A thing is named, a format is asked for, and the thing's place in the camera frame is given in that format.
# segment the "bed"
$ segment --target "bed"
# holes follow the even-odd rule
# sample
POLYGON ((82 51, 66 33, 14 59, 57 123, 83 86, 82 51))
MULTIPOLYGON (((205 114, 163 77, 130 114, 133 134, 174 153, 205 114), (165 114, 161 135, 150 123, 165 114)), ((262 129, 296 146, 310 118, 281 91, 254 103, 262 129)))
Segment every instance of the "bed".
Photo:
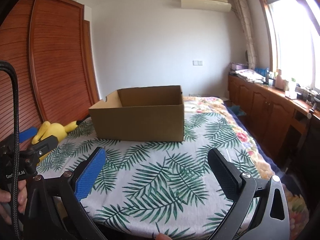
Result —
MULTIPOLYGON (((184 141, 129 142, 96 137, 90 118, 59 143, 37 168, 45 178, 60 176, 104 147, 107 161, 89 196, 81 201, 92 219, 106 227, 153 238, 205 239, 222 221, 232 201, 223 194, 207 163, 218 148, 241 171, 269 179, 276 165, 261 151, 219 98, 184 97, 184 141)), ((308 222, 308 209, 295 189, 284 185, 291 239, 308 222)), ((238 234, 248 227, 254 199, 238 234)))

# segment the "metal screw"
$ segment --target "metal screw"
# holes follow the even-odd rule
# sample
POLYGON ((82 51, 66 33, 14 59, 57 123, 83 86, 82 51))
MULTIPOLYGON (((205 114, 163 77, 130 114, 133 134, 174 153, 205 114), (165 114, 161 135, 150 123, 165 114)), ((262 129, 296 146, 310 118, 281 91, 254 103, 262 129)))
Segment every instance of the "metal screw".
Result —
POLYGON ((35 178, 34 178, 34 180, 35 180, 35 181, 41 180, 41 177, 42 177, 41 175, 36 175, 35 178))
POLYGON ((273 179, 275 182, 279 182, 279 181, 280 181, 280 178, 279 178, 277 175, 273 175, 273 176, 272 176, 272 179, 273 179))
POLYGON ((248 172, 243 172, 243 173, 242 173, 242 177, 244 177, 245 179, 250 179, 250 178, 251 178, 251 175, 250 175, 250 173, 248 173, 248 172))
POLYGON ((65 171, 65 172, 63 173, 63 177, 66 177, 66 178, 70 177, 71 175, 72 175, 72 172, 71 172, 71 171, 65 171))

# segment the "cable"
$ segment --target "cable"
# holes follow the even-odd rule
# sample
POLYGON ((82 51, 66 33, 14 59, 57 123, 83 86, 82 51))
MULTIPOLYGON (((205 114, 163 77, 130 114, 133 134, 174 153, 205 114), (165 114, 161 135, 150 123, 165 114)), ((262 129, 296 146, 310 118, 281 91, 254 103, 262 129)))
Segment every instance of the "cable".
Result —
POLYGON ((0 60, 0 70, 5 71, 11 78, 12 93, 13 93, 13 133, 14 133, 14 158, 12 169, 12 183, 11 183, 11 219, 15 235, 18 239, 20 237, 19 223, 18 223, 18 169, 19 169, 19 93, 18 93, 18 79, 17 74, 12 65, 4 60, 0 60))

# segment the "leaf print tablecloth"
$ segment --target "leaf print tablecloth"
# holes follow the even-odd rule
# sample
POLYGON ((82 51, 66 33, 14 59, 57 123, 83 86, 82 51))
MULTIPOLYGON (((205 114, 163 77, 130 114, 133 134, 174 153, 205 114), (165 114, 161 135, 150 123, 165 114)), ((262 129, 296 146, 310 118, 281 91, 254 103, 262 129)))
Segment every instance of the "leaf print tablecloth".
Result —
MULTIPOLYGON (((184 99, 184 142, 98 139, 88 118, 37 170, 45 178, 60 176, 73 171, 97 146, 104 147, 106 164, 90 195, 81 201, 95 222, 148 238, 161 232, 173 239, 205 239, 232 205, 208 166, 209 149, 218 148, 240 171, 255 178, 268 179, 274 173, 222 100, 184 99)), ((291 228, 297 232, 308 221, 308 212, 303 198, 287 190, 286 196, 294 214, 291 228)), ((256 205, 254 199, 239 233, 249 225, 256 205)))

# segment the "louvered wardrobe door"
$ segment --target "louvered wardrobe door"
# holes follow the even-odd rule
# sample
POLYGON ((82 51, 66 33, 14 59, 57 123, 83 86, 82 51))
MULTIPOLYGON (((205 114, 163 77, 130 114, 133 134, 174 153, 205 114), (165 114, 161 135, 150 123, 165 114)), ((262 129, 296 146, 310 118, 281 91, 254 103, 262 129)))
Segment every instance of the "louvered wardrobe door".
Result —
POLYGON ((31 19, 30 67, 45 120, 83 119, 91 106, 84 68, 83 5, 36 0, 31 19))
MULTIPOLYGON (((41 125, 28 69, 28 32, 33 2, 19 0, 0 26, 0 59, 8 61, 18 76, 20 131, 41 125)), ((11 80, 0 71, 0 140, 13 133, 12 104, 11 80)), ((28 143, 20 147, 25 149, 28 143)))

